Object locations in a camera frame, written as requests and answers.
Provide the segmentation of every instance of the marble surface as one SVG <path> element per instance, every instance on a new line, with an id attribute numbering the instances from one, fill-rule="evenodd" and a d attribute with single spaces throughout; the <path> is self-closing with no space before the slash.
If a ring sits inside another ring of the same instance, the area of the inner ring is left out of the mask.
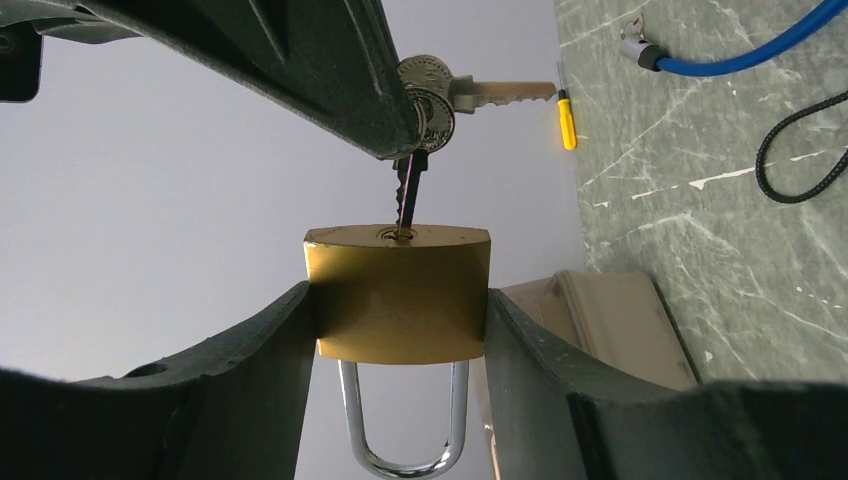
<path id="1" fill-rule="evenodd" d="M 627 62 L 622 26 L 642 13 L 672 55 L 717 60 L 818 2 L 555 1 L 590 270 L 652 275 L 705 380 L 848 379 L 848 175 L 785 206 L 753 174 L 777 122 L 848 89 L 848 13 L 774 61 L 690 79 Z M 846 119 L 843 104 L 785 130 L 769 158 L 775 188 L 817 183 L 845 151 Z"/>

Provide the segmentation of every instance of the gray wall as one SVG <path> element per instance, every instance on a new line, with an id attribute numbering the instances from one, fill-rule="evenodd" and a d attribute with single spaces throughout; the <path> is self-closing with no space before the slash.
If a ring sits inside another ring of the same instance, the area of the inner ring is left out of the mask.
<path id="1" fill-rule="evenodd" d="M 386 2 L 401 57 L 479 80 L 555 78 L 550 0 Z M 250 316 L 303 279 L 303 234 L 389 223 L 380 163 L 149 40 L 48 40 L 43 84 L 0 105 L 0 364 L 53 378 L 123 375 Z M 493 286 L 581 268 L 556 105 L 458 118 L 416 220 L 489 229 Z M 435 454 L 448 368 L 362 368 L 374 449 Z M 317 359 L 297 478 L 368 479 L 347 446 L 335 363 Z M 443 478 L 491 478 L 477 408 Z"/>

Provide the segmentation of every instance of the small key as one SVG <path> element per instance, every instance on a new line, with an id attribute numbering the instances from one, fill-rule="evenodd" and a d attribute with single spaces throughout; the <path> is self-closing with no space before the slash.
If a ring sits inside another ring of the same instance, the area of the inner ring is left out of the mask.
<path id="1" fill-rule="evenodd" d="M 405 83 L 427 88 L 445 97 L 455 112 L 473 114 L 487 104 L 507 105 L 522 100 L 550 100 L 557 93 L 551 82 L 481 82 L 470 75 L 454 77 L 444 62 L 432 55 L 403 60 L 398 73 Z"/>
<path id="2" fill-rule="evenodd" d="M 418 196 L 418 183 L 421 172 L 428 167 L 428 152 L 416 150 L 409 157 L 395 160 L 392 167 L 398 172 L 400 187 L 397 189 L 398 219 L 395 224 L 395 240 L 405 242 L 412 238 L 412 215 L 415 213 L 415 199 Z"/>

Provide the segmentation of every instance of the screwdriver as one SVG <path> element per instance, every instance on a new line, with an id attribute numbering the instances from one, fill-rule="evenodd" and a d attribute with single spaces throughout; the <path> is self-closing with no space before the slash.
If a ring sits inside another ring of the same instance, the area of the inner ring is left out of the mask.
<path id="1" fill-rule="evenodd" d="M 574 115 L 571 114 L 571 99 L 568 90 L 565 89 L 565 67 L 562 62 L 557 62 L 557 73 L 559 74 L 559 91 L 557 91 L 557 105 L 559 105 L 559 124 L 562 128 L 562 144 L 566 150 L 577 148 L 577 132 L 574 130 Z"/>

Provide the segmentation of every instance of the black braided rope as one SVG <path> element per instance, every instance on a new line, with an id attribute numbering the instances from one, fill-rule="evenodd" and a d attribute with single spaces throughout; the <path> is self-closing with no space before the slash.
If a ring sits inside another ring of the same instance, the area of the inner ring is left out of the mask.
<path id="1" fill-rule="evenodd" d="M 760 186 L 760 190 L 766 194 L 767 197 L 779 203 L 801 203 L 805 202 L 816 195 L 823 192 L 827 187 L 830 186 L 831 183 L 836 181 L 839 178 L 839 175 L 845 171 L 845 168 L 848 167 L 848 150 L 842 155 L 842 158 L 836 162 L 836 165 L 833 166 L 833 169 L 825 175 L 821 182 L 819 182 L 815 187 L 807 190 L 804 193 L 799 195 L 784 195 L 780 192 L 777 192 L 774 188 L 772 188 L 771 184 L 766 177 L 766 154 L 768 153 L 769 148 L 771 148 L 771 143 L 777 137 L 780 132 L 795 123 L 796 121 L 810 116 L 816 112 L 820 112 L 826 108 L 830 108 L 834 105 L 838 105 L 844 101 L 848 100 L 848 90 L 840 93 L 839 95 L 835 95 L 833 97 L 828 98 L 823 102 L 819 102 L 815 105 L 807 107 L 803 110 L 799 110 L 792 115 L 781 120 L 780 123 L 775 125 L 774 128 L 766 135 L 766 138 L 763 139 L 763 144 L 760 145 L 760 149 L 757 151 L 757 162 L 754 165 L 754 172 L 757 175 L 757 184 Z"/>

